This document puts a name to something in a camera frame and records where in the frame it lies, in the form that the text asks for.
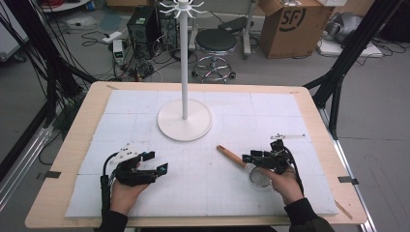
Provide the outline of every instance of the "black bracket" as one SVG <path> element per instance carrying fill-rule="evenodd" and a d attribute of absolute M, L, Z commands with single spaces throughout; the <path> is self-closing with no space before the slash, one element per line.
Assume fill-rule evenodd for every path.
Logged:
<path fill-rule="evenodd" d="M 352 179 L 349 176 L 343 176 L 343 177 L 337 177 L 337 178 L 341 183 L 351 183 L 353 186 L 356 186 L 359 184 L 358 179 L 356 178 Z"/>

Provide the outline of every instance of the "stool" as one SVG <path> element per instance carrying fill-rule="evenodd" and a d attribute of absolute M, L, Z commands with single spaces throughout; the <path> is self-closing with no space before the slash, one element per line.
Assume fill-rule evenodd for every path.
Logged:
<path fill-rule="evenodd" d="M 196 35 L 195 46 L 210 56 L 196 62 L 192 76 L 201 76 L 201 83 L 204 80 L 223 80 L 226 84 L 227 77 L 235 78 L 236 73 L 232 71 L 229 63 L 219 57 L 235 50 L 236 38 L 232 34 L 220 29 L 203 30 Z"/>

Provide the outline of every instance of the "sleeve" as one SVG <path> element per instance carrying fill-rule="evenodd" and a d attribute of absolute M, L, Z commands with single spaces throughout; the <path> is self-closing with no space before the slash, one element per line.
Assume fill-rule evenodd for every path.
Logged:
<path fill-rule="evenodd" d="M 114 211 L 106 212 L 102 217 L 100 232 L 124 232 L 128 217 Z"/>
<path fill-rule="evenodd" d="M 335 232 L 327 220 L 313 211 L 307 198 L 289 204 L 284 210 L 290 218 L 289 232 Z"/>

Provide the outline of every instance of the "wooden table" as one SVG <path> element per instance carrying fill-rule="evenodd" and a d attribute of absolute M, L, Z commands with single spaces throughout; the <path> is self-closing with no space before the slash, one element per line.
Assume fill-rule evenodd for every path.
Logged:
<path fill-rule="evenodd" d="M 25 224 L 29 228 L 98 227 L 98 218 L 68 218 L 78 169 L 90 146 L 93 134 L 103 115 L 112 90 L 179 91 L 181 84 L 97 82 L 89 90 L 73 125 L 50 171 L 61 172 L 58 179 L 47 178 L 39 192 Z M 293 95 L 305 120 L 310 139 L 326 173 L 332 194 L 340 212 L 325 217 L 331 224 L 362 224 L 367 218 L 359 197 L 351 184 L 341 184 L 337 177 L 347 176 L 329 133 L 314 105 L 310 93 L 303 87 L 190 84 L 189 91 L 253 92 Z M 129 227 L 151 226 L 219 226 L 219 225 L 280 225 L 289 224 L 287 217 L 135 217 Z"/>

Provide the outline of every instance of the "hand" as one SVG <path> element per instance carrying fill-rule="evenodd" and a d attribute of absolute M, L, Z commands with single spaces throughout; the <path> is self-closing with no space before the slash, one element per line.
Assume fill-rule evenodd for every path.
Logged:
<path fill-rule="evenodd" d="M 295 170 L 292 167 L 286 168 L 281 175 L 266 168 L 261 168 L 261 171 L 272 180 L 274 190 L 280 193 L 285 205 L 304 198 L 301 188 L 296 182 Z"/>
<path fill-rule="evenodd" d="M 123 215 L 127 215 L 130 209 L 136 202 L 139 194 L 149 185 L 126 186 L 115 180 L 112 185 L 111 206 L 110 211 L 115 211 Z"/>

